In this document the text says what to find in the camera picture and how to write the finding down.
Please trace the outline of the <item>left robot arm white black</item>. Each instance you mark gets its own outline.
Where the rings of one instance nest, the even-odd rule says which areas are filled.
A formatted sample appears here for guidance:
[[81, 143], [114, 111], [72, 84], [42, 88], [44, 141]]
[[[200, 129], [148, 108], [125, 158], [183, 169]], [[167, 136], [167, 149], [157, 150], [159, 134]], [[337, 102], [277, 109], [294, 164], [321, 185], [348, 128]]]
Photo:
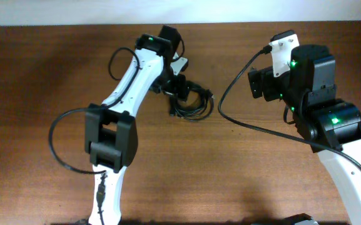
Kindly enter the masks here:
[[119, 224], [123, 178], [138, 148], [136, 115], [147, 92], [165, 93], [182, 101], [189, 91], [182, 72], [187, 59], [176, 50], [182, 38], [163, 26], [158, 36], [137, 39], [131, 64], [102, 105], [90, 104], [85, 122], [85, 151], [94, 175], [93, 209], [88, 224]]

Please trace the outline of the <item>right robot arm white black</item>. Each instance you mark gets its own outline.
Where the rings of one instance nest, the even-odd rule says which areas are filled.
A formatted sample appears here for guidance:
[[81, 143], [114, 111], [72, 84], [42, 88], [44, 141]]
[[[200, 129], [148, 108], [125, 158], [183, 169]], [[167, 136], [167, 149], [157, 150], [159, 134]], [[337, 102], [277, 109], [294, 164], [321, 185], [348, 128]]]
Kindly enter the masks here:
[[335, 57], [328, 47], [313, 44], [267, 45], [261, 53], [271, 54], [282, 71], [251, 70], [253, 97], [285, 102], [292, 124], [332, 178], [350, 222], [361, 224], [361, 112], [336, 95]]

